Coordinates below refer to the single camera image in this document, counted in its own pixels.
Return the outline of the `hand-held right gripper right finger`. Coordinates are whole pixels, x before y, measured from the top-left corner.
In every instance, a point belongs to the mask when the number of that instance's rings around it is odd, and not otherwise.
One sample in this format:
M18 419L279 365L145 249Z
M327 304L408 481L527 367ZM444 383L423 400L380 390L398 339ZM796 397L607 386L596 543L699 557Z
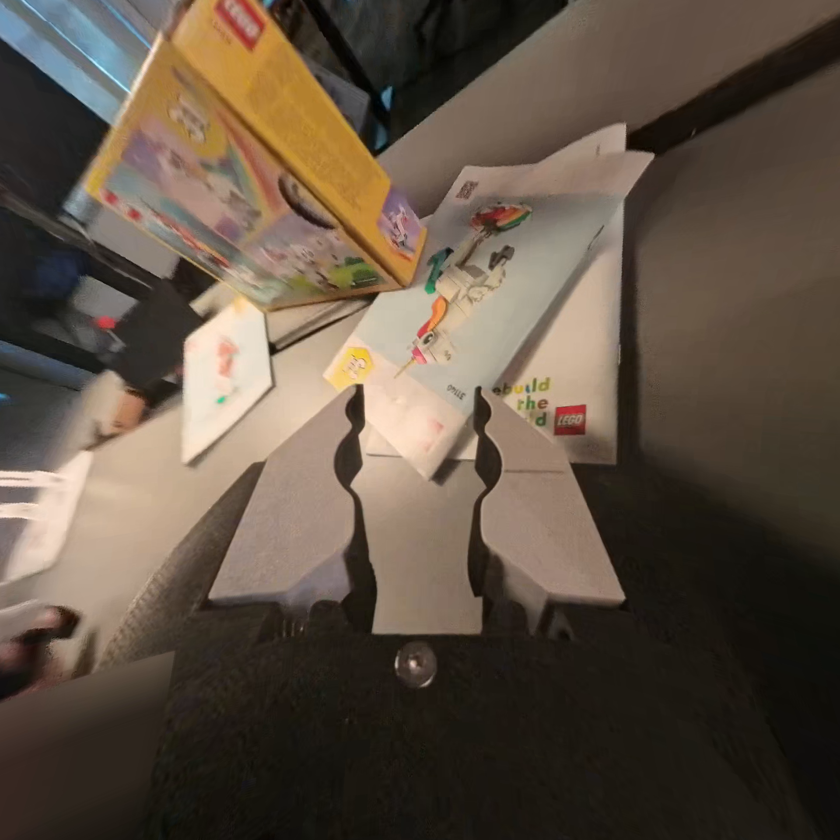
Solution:
M476 389L472 592L525 611L614 608L626 595L561 445L495 393Z

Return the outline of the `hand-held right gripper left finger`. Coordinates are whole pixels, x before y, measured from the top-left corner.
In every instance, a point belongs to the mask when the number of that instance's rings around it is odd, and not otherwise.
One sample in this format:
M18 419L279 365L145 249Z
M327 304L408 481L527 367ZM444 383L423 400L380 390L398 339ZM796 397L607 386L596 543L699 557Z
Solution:
M364 393L346 388L267 459L209 591L215 606L373 610L361 499Z

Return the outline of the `seahorse instruction booklet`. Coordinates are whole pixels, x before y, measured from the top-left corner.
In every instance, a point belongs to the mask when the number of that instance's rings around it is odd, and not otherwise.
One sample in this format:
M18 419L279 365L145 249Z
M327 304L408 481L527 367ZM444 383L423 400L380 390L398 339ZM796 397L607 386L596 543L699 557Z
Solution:
M266 315L235 297L184 343L182 464L213 447L273 384Z

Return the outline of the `unicorn instruction booklet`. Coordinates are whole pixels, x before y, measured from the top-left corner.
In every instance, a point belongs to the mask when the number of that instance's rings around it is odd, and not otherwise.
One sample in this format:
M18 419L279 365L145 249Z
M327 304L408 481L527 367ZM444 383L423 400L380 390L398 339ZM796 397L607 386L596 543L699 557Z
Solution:
M419 278L377 297L325 380L338 391L361 385L367 423L426 480L463 436L477 389L548 421L545 374L520 385L508 370L654 158L621 150L543 161L504 182L499 170L464 171L430 219Z

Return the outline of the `yellow lego box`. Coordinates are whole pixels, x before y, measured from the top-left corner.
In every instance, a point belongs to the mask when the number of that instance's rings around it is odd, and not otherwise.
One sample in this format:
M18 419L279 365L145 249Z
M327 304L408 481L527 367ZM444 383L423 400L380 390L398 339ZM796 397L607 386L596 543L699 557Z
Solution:
M427 235L259 2L176 6L82 187L264 312L405 288Z

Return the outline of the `white instruction booklet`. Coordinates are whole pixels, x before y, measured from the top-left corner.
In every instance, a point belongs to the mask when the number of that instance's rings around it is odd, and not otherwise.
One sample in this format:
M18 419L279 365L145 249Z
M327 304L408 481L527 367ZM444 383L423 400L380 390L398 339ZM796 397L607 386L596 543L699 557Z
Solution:
M517 178L537 174L538 181L562 170L581 170L590 159L624 152L627 125L615 122L566 145L537 164L466 166L435 208L456 204L456 194L477 182L472 197L501 192ZM554 443L564 443L575 464L614 466L617 457L617 381L620 364L620 297L624 206L602 231L591 249L591 260L579 279L565 293L549 320L542 324L496 386L505 402L518 410ZM333 360L332 379L362 383L373 371L362 344L351 334ZM543 407L526 408L525 398L534 397Z

